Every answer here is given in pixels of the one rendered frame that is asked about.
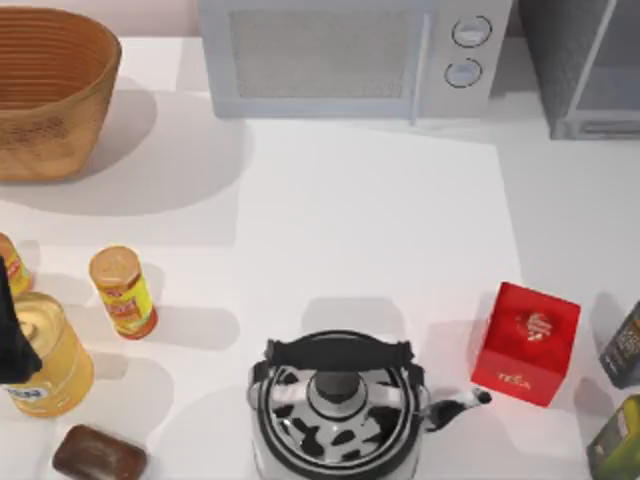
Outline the pale microwave oven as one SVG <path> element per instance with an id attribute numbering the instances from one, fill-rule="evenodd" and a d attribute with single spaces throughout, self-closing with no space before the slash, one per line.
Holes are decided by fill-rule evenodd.
<path id="1" fill-rule="evenodd" d="M 209 89 L 224 118 L 399 119 L 410 123 L 422 18 L 430 38 L 417 124 L 479 117 L 487 105 L 513 0 L 198 0 Z M 462 48 L 458 20 L 484 16 L 489 39 Z M 455 89 L 451 63 L 479 62 Z"/>

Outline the green box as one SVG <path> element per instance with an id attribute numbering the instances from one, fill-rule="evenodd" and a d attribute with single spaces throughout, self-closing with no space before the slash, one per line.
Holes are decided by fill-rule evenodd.
<path id="1" fill-rule="evenodd" d="M 622 402 L 586 456 L 593 480 L 640 480 L 640 394 Z"/>

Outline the grey cabinet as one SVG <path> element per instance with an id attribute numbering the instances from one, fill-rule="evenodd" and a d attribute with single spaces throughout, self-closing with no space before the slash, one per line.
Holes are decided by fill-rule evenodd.
<path id="1" fill-rule="evenodd" d="M 553 140 L 640 140 L 640 0 L 519 0 Z"/>

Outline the large yellow can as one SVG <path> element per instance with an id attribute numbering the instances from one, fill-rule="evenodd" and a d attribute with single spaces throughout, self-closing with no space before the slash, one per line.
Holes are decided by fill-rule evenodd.
<path id="1" fill-rule="evenodd" d="M 53 297 L 28 292 L 14 301 L 27 345 L 41 368 L 23 381 L 1 381 L 15 406 L 32 417 L 55 417 L 77 406 L 94 380 L 94 365 L 62 305 Z"/>

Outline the round microwave knob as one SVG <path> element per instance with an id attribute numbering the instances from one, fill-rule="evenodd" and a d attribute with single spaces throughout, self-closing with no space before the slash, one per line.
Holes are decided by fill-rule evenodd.
<path id="1" fill-rule="evenodd" d="M 452 29 L 452 39 L 462 48 L 476 48 L 485 43 L 491 33 L 491 22 L 478 15 L 458 20 Z"/>
<path id="2" fill-rule="evenodd" d="M 466 58 L 449 64 L 444 71 L 446 83 L 455 89 L 465 89 L 475 85 L 483 75 L 483 68 L 474 59 Z"/>

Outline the brown soap bar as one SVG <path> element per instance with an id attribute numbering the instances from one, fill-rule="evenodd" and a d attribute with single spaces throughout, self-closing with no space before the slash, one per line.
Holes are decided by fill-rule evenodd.
<path id="1" fill-rule="evenodd" d="M 149 463 L 142 448 L 86 425 L 75 425 L 56 449 L 52 466 L 72 480 L 141 480 Z"/>

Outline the dark grey box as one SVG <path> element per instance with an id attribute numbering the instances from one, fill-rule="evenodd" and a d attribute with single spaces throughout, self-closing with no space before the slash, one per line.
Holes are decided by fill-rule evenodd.
<path id="1" fill-rule="evenodd" d="M 640 301 L 607 343 L 599 360 L 616 388 L 640 386 Z"/>

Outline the woven brown basket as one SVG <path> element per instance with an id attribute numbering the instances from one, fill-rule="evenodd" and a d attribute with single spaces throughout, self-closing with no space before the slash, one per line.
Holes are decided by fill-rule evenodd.
<path id="1" fill-rule="evenodd" d="M 90 17 L 0 6 L 0 182 L 59 180 L 85 167 L 121 56 L 116 35 Z"/>

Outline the red box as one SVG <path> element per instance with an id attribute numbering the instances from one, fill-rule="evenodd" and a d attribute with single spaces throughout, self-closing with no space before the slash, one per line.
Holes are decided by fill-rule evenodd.
<path id="1" fill-rule="evenodd" d="M 548 407 L 567 375 L 580 314 L 574 302 L 503 282 L 471 381 Z"/>

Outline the small yellow and red can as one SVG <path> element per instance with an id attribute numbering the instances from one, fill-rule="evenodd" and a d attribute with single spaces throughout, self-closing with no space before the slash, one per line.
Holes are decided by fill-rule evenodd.
<path id="1" fill-rule="evenodd" d="M 9 280 L 10 291 L 13 296 L 31 291 L 34 277 L 24 264 L 13 242 L 0 232 L 0 257 L 3 258 Z"/>

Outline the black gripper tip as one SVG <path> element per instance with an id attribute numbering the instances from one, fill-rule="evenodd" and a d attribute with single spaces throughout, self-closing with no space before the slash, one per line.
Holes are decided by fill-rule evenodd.
<path id="1" fill-rule="evenodd" d="M 42 360 L 22 332 L 0 256 L 0 385 L 24 384 L 42 369 Z"/>

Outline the black and white kettle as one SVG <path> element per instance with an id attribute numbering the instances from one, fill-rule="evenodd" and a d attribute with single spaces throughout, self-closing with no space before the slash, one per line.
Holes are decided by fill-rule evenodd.
<path id="1" fill-rule="evenodd" d="M 408 341 L 350 330 L 269 340 L 250 372 L 252 449 L 261 480 L 414 480 L 425 435 L 491 394 L 434 401 Z"/>

